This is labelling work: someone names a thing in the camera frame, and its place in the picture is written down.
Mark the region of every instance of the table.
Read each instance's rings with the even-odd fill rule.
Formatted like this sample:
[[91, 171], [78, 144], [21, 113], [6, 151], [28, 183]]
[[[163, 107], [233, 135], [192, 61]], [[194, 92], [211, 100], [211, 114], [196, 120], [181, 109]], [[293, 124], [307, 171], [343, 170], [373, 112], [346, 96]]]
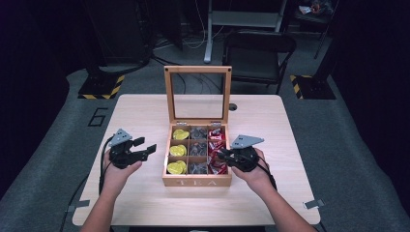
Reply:
[[275, 28], [278, 32], [283, 19], [287, 0], [281, 0], [278, 13], [252, 13], [252, 12], [225, 12], [213, 11], [212, 0], [208, 0], [208, 39], [206, 43], [204, 63], [211, 62], [213, 44], [213, 25], [247, 26]]
[[[231, 95], [238, 108], [229, 111], [229, 139], [239, 134], [262, 137], [255, 145], [265, 153], [277, 181], [278, 192], [310, 224], [320, 221], [317, 209], [307, 210], [303, 202], [313, 200], [298, 147], [283, 102], [275, 95]], [[97, 152], [80, 201], [88, 207], [75, 210], [73, 223], [82, 225], [98, 198], [100, 158], [103, 144], [118, 129], [133, 138], [145, 136], [146, 147], [157, 151], [133, 173], [118, 197], [113, 225], [134, 226], [246, 226], [275, 224], [263, 201], [235, 175], [231, 187], [165, 187], [164, 167], [169, 129], [166, 95], [123, 95], [117, 105]]]

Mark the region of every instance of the forearm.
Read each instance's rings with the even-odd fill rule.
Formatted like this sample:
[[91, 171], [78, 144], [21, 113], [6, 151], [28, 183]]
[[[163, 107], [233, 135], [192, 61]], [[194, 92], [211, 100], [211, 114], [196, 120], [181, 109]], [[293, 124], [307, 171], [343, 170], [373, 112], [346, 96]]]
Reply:
[[257, 194], [268, 207], [278, 231], [315, 231], [274, 188], [264, 188]]
[[109, 231], [114, 212], [115, 197], [100, 195], [81, 231]]

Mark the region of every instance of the box lid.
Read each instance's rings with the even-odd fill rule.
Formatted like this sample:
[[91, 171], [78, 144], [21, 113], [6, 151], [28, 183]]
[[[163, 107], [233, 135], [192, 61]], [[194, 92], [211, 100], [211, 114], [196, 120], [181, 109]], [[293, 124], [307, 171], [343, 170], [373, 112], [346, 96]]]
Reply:
[[[231, 74], [230, 66], [164, 66], [169, 122], [227, 124]], [[198, 88], [187, 90], [187, 83], [192, 81], [197, 85], [190, 86]], [[218, 94], [212, 92], [211, 84], [220, 88]], [[209, 91], [203, 91], [204, 85]]]

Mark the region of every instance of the wooden tea box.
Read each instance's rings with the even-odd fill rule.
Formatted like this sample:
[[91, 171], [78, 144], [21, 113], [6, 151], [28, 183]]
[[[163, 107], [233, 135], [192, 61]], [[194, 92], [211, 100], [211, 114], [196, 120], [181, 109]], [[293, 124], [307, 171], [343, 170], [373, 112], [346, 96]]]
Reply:
[[[231, 73], [226, 66], [164, 67], [169, 133], [162, 179], [167, 187], [231, 185], [231, 168], [217, 155], [220, 148], [229, 149]], [[202, 91], [187, 90], [189, 81], [197, 82]], [[199, 87], [203, 81], [221, 83], [221, 93], [210, 94], [209, 83], [205, 93]]]

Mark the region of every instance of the gray carpet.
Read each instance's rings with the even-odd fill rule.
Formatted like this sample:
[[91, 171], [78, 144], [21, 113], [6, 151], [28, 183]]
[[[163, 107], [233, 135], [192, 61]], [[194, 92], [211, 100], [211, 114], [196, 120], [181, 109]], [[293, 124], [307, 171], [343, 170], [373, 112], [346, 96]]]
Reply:
[[[379, 169], [331, 78], [337, 99], [298, 100], [290, 74], [314, 74], [326, 51], [313, 60], [317, 35], [293, 35], [298, 48], [290, 60], [280, 90], [300, 149], [313, 194], [327, 204], [320, 208], [327, 231], [409, 231], [410, 219], [400, 206], [389, 177]], [[183, 65], [204, 65], [205, 45], [180, 51], [174, 46], [156, 49], [157, 56]], [[212, 65], [220, 64], [221, 42], [215, 41]], [[122, 70], [111, 67], [108, 70]], [[102, 143], [118, 99], [80, 100], [77, 91], [86, 71], [70, 74], [67, 101], [42, 144], [0, 202], [0, 231], [58, 231], [67, 204], [88, 174]], [[210, 91], [218, 89], [205, 86]], [[232, 84], [232, 94], [273, 94], [276, 86]], [[164, 94], [162, 65], [151, 61], [127, 74], [118, 95]], [[105, 115], [101, 127], [88, 127], [97, 108]], [[79, 198], [82, 188], [74, 201]], [[64, 231], [77, 231], [68, 213]], [[128, 227], [114, 226], [115, 231]], [[267, 226], [266, 231], [276, 231]]]

